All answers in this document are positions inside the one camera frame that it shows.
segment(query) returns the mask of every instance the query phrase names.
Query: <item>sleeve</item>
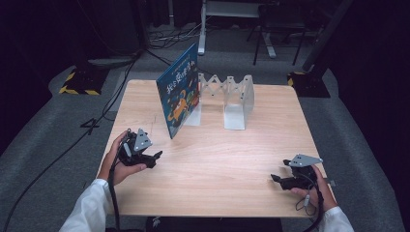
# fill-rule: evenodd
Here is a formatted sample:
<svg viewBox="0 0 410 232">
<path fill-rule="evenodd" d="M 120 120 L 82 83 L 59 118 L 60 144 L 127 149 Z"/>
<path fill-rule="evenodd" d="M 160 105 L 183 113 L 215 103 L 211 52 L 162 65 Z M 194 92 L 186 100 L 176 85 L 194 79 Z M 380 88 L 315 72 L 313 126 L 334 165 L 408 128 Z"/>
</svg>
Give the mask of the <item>sleeve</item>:
<svg viewBox="0 0 410 232">
<path fill-rule="evenodd" d="M 328 210 L 319 224 L 320 232 L 354 231 L 346 214 L 339 206 Z"/>
<path fill-rule="evenodd" d="M 108 182 L 102 179 L 94 180 L 79 196 L 60 231 L 105 231 L 109 197 Z"/>
</svg>

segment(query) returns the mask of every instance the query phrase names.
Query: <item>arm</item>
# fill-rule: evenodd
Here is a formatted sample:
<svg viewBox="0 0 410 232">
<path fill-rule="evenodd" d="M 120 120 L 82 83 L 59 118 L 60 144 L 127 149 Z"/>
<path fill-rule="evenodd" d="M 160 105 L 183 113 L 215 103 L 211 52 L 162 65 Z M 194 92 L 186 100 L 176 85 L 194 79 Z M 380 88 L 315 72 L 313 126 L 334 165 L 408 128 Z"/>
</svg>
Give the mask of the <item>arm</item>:
<svg viewBox="0 0 410 232">
<path fill-rule="evenodd" d="M 319 186 L 319 189 L 322 192 L 324 199 L 323 210 L 325 211 L 325 215 L 319 224 L 320 231 L 353 231 L 349 219 L 347 218 L 346 214 L 341 210 L 341 208 L 337 205 L 335 199 L 333 198 L 331 190 L 329 189 L 328 184 L 322 176 L 322 173 L 315 165 L 313 165 L 312 168 L 316 173 L 317 185 Z M 302 197 L 306 197 L 308 195 L 308 191 L 306 189 L 293 188 L 290 191 Z M 312 190 L 309 195 L 309 202 L 317 208 L 318 197 L 316 191 Z"/>
<path fill-rule="evenodd" d="M 110 207 L 111 194 L 108 189 L 108 175 L 114 162 L 122 138 L 126 131 L 120 134 L 112 143 L 111 149 L 105 155 L 97 179 L 77 199 L 75 207 L 61 227 L 60 231 L 104 231 L 105 217 Z M 147 166 L 144 163 L 125 166 L 119 162 L 115 167 L 114 185 L 120 184 L 133 173 L 142 171 Z"/>
</svg>

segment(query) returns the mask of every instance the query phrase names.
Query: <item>desk leg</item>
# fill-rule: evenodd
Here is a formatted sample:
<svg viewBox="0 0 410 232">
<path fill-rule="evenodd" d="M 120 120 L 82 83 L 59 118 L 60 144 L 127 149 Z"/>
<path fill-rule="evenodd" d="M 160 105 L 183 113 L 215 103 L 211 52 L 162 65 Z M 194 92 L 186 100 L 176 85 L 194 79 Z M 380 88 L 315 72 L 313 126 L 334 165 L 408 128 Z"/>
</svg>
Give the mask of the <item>desk leg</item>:
<svg viewBox="0 0 410 232">
<path fill-rule="evenodd" d="M 199 36 L 199 45 L 198 45 L 198 55 L 205 54 L 205 39 L 206 39 L 206 0 L 202 1 L 202 13 L 201 13 L 201 34 Z"/>
<path fill-rule="evenodd" d="M 277 58 L 277 53 L 275 52 L 275 49 L 274 49 L 274 47 L 272 46 L 272 43 L 271 43 L 271 33 L 265 33 L 264 32 L 264 33 L 262 33 L 262 35 L 263 35 L 263 40 L 265 41 L 266 48 L 268 49 L 269 56 L 272 59 Z"/>
</svg>

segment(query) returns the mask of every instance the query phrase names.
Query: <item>book cover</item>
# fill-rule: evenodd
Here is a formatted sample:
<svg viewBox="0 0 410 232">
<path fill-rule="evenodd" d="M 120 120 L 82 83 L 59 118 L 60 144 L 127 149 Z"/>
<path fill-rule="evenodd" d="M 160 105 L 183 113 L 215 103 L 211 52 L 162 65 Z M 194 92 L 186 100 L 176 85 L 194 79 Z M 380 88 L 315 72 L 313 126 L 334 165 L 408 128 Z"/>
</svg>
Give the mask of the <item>book cover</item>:
<svg viewBox="0 0 410 232">
<path fill-rule="evenodd" d="M 197 44 L 194 43 L 157 79 L 157 87 L 173 138 L 199 103 Z"/>
</svg>

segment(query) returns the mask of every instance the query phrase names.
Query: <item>table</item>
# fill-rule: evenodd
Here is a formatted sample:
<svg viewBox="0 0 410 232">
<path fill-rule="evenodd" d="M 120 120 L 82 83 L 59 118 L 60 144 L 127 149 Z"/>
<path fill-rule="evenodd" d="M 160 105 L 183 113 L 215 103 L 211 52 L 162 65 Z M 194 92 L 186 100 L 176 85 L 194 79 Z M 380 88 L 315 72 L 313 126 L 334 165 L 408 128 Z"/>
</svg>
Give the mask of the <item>table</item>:
<svg viewBox="0 0 410 232">
<path fill-rule="evenodd" d="M 201 126 L 183 126 L 169 138 L 154 80 L 131 80 L 107 141 L 128 128 L 144 129 L 163 151 L 153 169 L 116 186 L 121 215 L 305 218 L 300 199 L 270 174 L 289 177 L 283 160 L 318 157 L 293 88 L 254 85 L 255 105 L 245 130 L 223 128 L 223 95 L 204 95 Z M 318 164 L 324 176 L 322 164 Z"/>
<path fill-rule="evenodd" d="M 201 32 L 199 35 L 198 55 L 205 54 L 206 42 L 206 16 L 237 16 L 237 17 L 259 17 L 257 12 L 261 3 L 241 3 L 241 2 L 219 2 L 202 0 L 201 11 Z M 268 49 L 269 56 L 276 58 L 274 47 L 272 46 L 270 33 L 263 33 L 263 40 Z"/>
</svg>

